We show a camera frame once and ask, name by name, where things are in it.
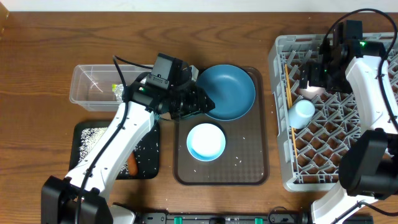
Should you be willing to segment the pink cup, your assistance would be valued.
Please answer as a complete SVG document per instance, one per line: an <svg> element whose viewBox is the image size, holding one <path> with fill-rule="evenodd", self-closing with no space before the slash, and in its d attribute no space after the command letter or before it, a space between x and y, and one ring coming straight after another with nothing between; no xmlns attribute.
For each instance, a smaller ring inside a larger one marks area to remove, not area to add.
<svg viewBox="0 0 398 224"><path fill-rule="evenodd" d="M324 93L324 91L325 91L324 88L315 87L315 86L310 86L310 87L307 87L306 89L303 89L303 88L298 89L299 95L302 95L303 98L306 100L312 100L317 95L322 95Z"/></svg>

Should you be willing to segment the dark blue plate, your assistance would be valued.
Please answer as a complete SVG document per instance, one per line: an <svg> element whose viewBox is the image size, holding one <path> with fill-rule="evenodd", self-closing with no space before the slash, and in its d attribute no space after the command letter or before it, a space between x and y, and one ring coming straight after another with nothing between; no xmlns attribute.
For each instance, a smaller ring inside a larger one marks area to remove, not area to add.
<svg viewBox="0 0 398 224"><path fill-rule="evenodd" d="M197 85L215 103L206 113L219 121L232 121L243 117L256 99L254 81L242 68L234 65L215 65L200 74Z"/></svg>

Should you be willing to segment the light blue bowl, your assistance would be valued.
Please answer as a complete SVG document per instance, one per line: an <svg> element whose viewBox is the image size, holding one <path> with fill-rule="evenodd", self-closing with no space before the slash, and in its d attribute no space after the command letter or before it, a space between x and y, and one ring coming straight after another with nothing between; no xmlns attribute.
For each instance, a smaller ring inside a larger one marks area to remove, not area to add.
<svg viewBox="0 0 398 224"><path fill-rule="evenodd" d="M222 155L226 147L226 136L218 126L202 123L193 127L187 136L188 152L198 161L210 162Z"/></svg>

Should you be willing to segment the wooden chopstick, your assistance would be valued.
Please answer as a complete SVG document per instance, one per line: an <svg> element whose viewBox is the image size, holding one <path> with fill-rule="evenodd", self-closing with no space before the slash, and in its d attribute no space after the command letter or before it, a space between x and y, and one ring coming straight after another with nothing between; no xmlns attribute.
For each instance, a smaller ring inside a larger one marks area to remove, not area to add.
<svg viewBox="0 0 398 224"><path fill-rule="evenodd" d="M290 109L292 107L293 103L292 103L292 94L291 94L289 71L288 71L287 64L284 65L284 70L285 70L286 85L287 85L287 88L286 88L287 105L288 105L288 109Z"/></svg>
<svg viewBox="0 0 398 224"><path fill-rule="evenodd" d="M291 127L291 133L292 133L292 142L293 142L294 154L295 154L295 158L297 160L298 154L297 154L297 145L296 145L296 138L295 138L295 128Z"/></svg>

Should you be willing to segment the light blue cup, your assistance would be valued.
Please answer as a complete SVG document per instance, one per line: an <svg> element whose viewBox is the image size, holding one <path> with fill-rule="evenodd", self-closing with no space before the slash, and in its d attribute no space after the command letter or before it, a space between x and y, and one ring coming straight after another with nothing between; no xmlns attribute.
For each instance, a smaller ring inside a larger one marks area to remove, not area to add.
<svg viewBox="0 0 398 224"><path fill-rule="evenodd" d="M311 101L300 100L288 110L289 125L291 128L303 129L312 120L315 106Z"/></svg>

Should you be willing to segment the foil snack wrapper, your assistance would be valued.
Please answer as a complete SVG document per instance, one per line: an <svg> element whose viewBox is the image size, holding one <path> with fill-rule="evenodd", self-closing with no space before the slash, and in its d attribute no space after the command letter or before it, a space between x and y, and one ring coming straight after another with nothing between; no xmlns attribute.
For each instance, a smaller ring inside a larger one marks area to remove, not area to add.
<svg viewBox="0 0 398 224"><path fill-rule="evenodd" d="M117 102L123 102L123 96L124 96L123 84L112 84L112 92L114 93Z"/></svg>

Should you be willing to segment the orange carrot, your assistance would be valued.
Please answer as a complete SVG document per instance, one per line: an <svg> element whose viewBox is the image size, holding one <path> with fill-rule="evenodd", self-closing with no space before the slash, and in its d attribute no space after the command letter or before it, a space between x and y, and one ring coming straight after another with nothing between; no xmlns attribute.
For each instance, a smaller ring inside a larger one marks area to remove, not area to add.
<svg viewBox="0 0 398 224"><path fill-rule="evenodd" d="M129 157L127 159L127 168L128 168L129 175L135 176L138 174L137 161L136 161L136 158L135 158L133 152L129 155Z"/></svg>

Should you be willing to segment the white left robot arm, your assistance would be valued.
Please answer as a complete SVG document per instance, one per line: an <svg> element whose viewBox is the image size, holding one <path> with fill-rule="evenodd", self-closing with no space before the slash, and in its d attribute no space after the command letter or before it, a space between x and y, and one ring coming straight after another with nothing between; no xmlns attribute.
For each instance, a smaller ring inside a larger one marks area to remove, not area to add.
<svg viewBox="0 0 398 224"><path fill-rule="evenodd" d="M116 177L134 148L162 114L172 120L207 113L215 103L197 86L198 69L158 54L130 85L122 80L122 103L94 148L63 178L42 187L42 223L134 223L136 215L108 205Z"/></svg>

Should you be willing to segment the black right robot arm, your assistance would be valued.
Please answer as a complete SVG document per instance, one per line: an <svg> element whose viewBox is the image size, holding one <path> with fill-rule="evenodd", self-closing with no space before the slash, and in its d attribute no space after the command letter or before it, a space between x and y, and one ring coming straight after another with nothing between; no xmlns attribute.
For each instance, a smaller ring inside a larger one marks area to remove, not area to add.
<svg viewBox="0 0 398 224"><path fill-rule="evenodd" d="M390 52L363 39L361 21L333 24L323 40L321 62L303 66L300 87L352 93L360 138L342 157L337 183L311 205L311 223L343 223L361 207L397 194L397 102L388 76Z"/></svg>

